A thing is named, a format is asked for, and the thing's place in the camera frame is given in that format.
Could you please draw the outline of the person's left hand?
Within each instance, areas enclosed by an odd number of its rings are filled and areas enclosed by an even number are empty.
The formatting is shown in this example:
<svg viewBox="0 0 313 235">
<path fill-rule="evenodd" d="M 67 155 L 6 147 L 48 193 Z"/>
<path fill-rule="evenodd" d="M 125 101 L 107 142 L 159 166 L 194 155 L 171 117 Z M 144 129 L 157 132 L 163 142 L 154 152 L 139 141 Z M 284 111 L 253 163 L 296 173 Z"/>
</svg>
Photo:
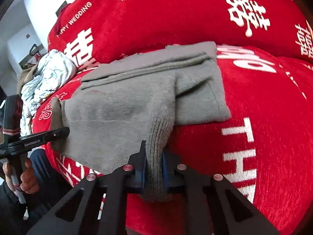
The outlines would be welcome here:
<svg viewBox="0 0 313 235">
<path fill-rule="evenodd" d="M 26 170 L 21 174 L 21 185 L 20 188 L 23 192 L 27 194 L 34 194 L 38 192 L 39 185 L 37 183 L 36 177 L 34 175 L 34 168 L 32 167 L 32 162 L 29 158 L 25 161 Z M 9 189 L 17 196 L 18 190 L 13 185 L 11 173 L 12 167 L 8 162 L 3 164 L 3 171 L 5 174 L 5 181 Z"/>
</svg>

